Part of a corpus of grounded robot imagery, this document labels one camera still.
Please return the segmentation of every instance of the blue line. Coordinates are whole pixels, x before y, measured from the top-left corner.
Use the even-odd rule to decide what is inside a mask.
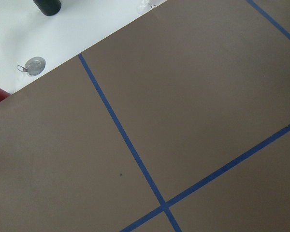
[[[198,183],[196,183],[193,186],[191,186],[190,188],[186,189],[182,193],[180,193],[177,196],[173,197],[166,204],[168,205],[168,207],[171,207],[172,205],[176,204],[177,202],[181,201],[185,197],[187,197],[190,194],[194,193],[195,191],[197,191],[198,189],[200,189],[204,185],[208,184],[212,180],[214,180],[217,177],[221,176],[222,174],[224,174],[226,171],[230,170],[234,166],[236,166],[239,163],[243,162],[244,160],[248,159],[249,157],[251,157],[252,155],[257,153],[261,149],[265,148],[267,145],[271,144],[275,140],[279,139],[281,136],[285,135],[289,131],[290,131],[290,124],[287,127],[285,127],[283,129],[281,129],[280,131],[278,131],[277,133],[273,134],[271,137],[265,139],[264,141],[262,141],[258,145],[254,146],[253,148],[251,148],[250,150],[248,150],[244,154],[240,155],[239,157],[235,158],[234,160],[232,160],[231,162],[227,163],[223,167],[219,168],[217,171],[215,171],[212,174],[208,175],[207,177],[205,177],[204,179],[202,179]]]
[[[107,111],[109,112],[110,116],[112,117],[118,131],[120,132],[122,138],[124,139],[124,141],[126,142],[130,152],[132,153],[135,161],[137,162],[137,164],[139,165],[143,175],[145,176],[148,184],[150,185],[152,191],[154,192],[156,198],[158,199],[160,205],[163,207],[163,210],[165,211],[166,215],[168,216],[168,219],[170,220],[170,223],[172,224],[175,232],[181,232],[174,216],[172,215],[171,211],[165,207],[165,200],[162,197],[157,185],[155,184],[154,180],[152,179],[152,177],[149,174],[149,171],[147,170],[147,168],[145,167],[143,161],[141,160],[139,154],[137,153],[136,149],[134,148],[131,140],[129,139],[127,133],[125,132],[124,128],[122,127],[118,117],[116,116],[115,112],[113,111],[109,101],[107,100],[105,94],[103,93],[102,89],[99,86],[99,83],[97,82],[96,78],[94,77],[93,73],[91,72],[90,68],[88,67],[84,57],[82,54],[78,55],[79,59],[81,60],[89,78],[91,79],[94,87],[96,88],[96,91],[98,92],[101,100],[103,101]]]
[[[290,40],[290,33],[287,32],[279,23],[277,23],[269,14],[267,14],[260,6],[258,6],[253,0],[246,0],[253,8],[255,8],[261,15],[270,21],[281,33],[283,33]]]
[[[163,209],[161,206],[159,206],[158,208],[154,209],[150,213],[146,214],[144,217],[138,219],[136,222],[122,229],[120,232],[131,232],[162,212],[163,212]]]

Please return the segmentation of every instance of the brown tile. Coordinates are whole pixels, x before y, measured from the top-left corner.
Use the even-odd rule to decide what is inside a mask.
[[[0,103],[0,232],[119,231],[157,206],[77,57]]]
[[[174,229],[165,213],[161,213],[133,230],[133,232],[174,232]]]
[[[167,200],[290,123],[290,42],[245,1],[169,0],[83,55]]]
[[[290,231],[290,132],[171,211],[185,232]]]
[[[276,22],[290,33],[290,0],[286,1],[263,1],[255,0]]]

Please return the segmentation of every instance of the round metal disc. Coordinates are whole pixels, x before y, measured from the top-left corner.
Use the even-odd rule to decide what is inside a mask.
[[[45,65],[45,59],[43,59],[42,57],[34,57],[27,61],[25,67],[28,70],[29,75],[35,76],[40,74],[44,70]]]

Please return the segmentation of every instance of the small metal hook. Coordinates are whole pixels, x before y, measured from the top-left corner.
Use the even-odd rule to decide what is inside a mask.
[[[23,66],[17,65],[16,67],[17,67],[17,69],[18,69],[19,71],[21,71],[21,72],[28,72],[28,69],[26,69],[26,68],[23,67]]]

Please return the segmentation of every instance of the black object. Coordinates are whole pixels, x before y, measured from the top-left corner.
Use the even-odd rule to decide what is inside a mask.
[[[33,0],[42,13],[46,16],[57,14],[61,9],[60,0]]]

